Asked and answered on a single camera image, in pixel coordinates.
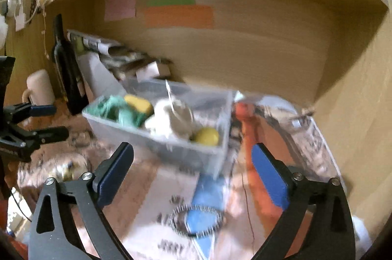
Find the green knitted cloth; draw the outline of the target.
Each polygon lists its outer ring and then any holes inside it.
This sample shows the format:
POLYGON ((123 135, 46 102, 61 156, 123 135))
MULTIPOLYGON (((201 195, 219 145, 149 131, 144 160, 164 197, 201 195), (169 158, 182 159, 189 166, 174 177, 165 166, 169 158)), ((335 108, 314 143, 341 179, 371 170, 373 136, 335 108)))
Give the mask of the green knitted cloth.
POLYGON ((121 95, 103 97, 94 105, 88 106, 86 113, 97 118, 115 121, 121 126, 136 128, 141 127, 150 117, 130 107, 121 95))

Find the yellow green sponge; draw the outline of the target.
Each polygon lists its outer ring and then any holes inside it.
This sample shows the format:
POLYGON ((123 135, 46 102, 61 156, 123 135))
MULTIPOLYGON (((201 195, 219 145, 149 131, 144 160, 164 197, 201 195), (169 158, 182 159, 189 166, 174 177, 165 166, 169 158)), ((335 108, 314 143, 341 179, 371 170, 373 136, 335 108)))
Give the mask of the yellow green sponge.
POLYGON ((147 99, 132 94, 127 94, 123 98, 125 102, 137 112, 146 116, 151 116, 153 113, 153 106, 147 99))

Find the white cloth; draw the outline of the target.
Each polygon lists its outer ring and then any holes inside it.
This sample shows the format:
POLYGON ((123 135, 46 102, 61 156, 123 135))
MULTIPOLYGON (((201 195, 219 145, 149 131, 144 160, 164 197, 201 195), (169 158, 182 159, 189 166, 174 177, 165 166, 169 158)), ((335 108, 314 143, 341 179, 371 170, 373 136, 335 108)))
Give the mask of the white cloth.
POLYGON ((157 138, 190 140, 195 129, 193 111, 173 95, 167 80, 165 88, 167 97, 156 102, 153 115, 145 121, 144 127, 157 138))

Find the yellow white plush ball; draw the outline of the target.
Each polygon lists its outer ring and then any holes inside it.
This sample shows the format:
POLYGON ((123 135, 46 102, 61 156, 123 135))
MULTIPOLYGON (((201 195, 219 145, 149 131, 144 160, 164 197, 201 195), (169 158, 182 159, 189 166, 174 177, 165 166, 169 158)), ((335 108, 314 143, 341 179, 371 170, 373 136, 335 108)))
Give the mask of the yellow white plush ball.
POLYGON ((205 146, 215 147, 219 144, 219 132, 212 127, 202 127, 193 136, 193 141, 205 146))

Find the beige ceramic mug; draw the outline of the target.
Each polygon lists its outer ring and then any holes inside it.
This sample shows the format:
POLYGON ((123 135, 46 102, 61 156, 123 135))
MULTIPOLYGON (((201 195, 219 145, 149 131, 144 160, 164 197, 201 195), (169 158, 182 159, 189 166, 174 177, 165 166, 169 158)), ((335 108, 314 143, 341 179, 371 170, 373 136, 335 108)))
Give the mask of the beige ceramic mug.
POLYGON ((50 83, 49 74, 45 69, 32 73, 26 79, 27 89, 22 94, 22 102, 31 102, 36 106, 53 105, 55 96, 50 83))

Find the floral yellow scrunchie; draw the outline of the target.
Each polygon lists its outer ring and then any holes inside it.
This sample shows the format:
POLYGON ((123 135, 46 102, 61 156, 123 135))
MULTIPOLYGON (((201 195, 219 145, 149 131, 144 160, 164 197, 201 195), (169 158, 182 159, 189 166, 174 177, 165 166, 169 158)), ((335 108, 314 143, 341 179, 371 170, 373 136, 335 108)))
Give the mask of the floral yellow scrunchie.
POLYGON ((55 166, 48 174, 49 178, 54 178, 58 182, 77 180, 84 172, 84 167, 75 161, 68 161, 55 166))

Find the dark wine bottle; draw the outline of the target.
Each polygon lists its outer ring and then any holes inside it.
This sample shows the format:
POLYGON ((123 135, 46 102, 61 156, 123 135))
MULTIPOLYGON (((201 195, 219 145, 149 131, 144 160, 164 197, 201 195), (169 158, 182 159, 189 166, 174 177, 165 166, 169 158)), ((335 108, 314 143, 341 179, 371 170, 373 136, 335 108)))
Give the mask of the dark wine bottle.
POLYGON ((64 36, 61 14, 54 18, 53 31, 52 61, 68 111, 75 116, 88 105, 88 97, 73 47, 64 36))

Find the stack of newspapers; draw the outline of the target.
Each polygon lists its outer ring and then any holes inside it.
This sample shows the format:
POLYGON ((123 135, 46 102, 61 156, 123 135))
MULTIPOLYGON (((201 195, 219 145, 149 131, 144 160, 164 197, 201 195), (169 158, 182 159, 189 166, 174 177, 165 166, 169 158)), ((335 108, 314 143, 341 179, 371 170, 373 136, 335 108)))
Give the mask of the stack of newspapers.
POLYGON ((120 82, 128 78, 139 81, 170 78, 171 62, 134 50, 114 39, 68 29, 67 38, 72 44, 80 66, 89 61, 102 66, 120 82))

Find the vintage print table cover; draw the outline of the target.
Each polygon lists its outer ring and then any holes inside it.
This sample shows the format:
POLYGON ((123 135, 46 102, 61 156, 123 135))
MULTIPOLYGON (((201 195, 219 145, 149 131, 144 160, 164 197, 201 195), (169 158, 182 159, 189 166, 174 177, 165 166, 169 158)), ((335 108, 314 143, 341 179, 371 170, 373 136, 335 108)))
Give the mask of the vintage print table cover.
POLYGON ((104 215, 134 259, 250 259, 282 210, 259 178, 251 149, 264 143, 290 170, 327 182, 341 176, 310 109, 275 95, 237 97, 229 157, 222 176, 167 165, 143 147, 104 215), (211 206, 225 213, 220 232, 201 239, 177 235, 168 223, 182 205, 211 206))

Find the blue rhinestone-framed accessory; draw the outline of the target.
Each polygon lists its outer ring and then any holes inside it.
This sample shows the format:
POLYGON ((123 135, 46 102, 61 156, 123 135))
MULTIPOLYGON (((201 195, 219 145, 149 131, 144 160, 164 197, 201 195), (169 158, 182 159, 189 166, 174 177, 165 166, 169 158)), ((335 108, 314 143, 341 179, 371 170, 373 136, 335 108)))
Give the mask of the blue rhinestone-framed accessory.
POLYGON ((167 224, 179 236, 191 240, 201 259, 212 259, 219 232, 224 227, 229 181, 199 175, 189 204, 180 204, 167 224))

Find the clear plastic storage bin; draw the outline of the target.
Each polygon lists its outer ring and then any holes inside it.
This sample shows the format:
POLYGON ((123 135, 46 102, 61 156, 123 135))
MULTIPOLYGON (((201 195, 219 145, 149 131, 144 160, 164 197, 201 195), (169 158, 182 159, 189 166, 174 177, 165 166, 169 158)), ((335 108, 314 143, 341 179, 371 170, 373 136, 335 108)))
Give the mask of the clear plastic storage bin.
POLYGON ((129 78, 85 107, 93 133, 146 147, 161 160, 218 177, 227 158, 234 94, 167 80, 129 78))

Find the pink sticky note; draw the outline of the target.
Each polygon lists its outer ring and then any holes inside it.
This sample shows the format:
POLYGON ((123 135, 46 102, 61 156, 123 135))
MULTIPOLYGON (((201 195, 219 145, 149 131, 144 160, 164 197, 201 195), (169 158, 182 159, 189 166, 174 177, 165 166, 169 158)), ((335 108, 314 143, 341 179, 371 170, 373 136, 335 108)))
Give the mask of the pink sticky note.
POLYGON ((104 20, 120 21, 135 18, 136 0, 105 0, 104 20))

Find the green sticky note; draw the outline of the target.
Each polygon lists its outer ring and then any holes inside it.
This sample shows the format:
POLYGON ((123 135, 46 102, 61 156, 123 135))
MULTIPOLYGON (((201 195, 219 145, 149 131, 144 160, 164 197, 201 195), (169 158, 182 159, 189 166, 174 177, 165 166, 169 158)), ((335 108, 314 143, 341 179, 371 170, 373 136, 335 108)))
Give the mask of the green sticky note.
POLYGON ((171 5, 195 5, 196 0, 146 0, 148 7, 162 7, 171 5))

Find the orange sticky note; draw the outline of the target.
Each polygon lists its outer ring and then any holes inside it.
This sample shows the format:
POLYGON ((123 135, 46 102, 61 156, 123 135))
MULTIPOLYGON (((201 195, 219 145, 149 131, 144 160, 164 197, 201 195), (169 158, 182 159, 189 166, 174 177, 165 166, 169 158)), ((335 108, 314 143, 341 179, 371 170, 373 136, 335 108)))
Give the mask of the orange sticky note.
POLYGON ((146 27, 213 29, 213 8, 206 5, 168 5, 143 10, 146 27))

